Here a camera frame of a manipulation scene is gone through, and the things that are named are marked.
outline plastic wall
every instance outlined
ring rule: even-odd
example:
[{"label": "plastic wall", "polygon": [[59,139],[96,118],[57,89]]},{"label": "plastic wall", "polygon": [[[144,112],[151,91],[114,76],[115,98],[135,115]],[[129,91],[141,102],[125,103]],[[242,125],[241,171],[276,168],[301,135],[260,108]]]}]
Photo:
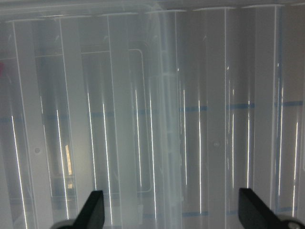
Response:
[{"label": "plastic wall", "polygon": [[242,228],[238,189],[305,221],[305,6],[31,8],[0,23],[1,228]]}]

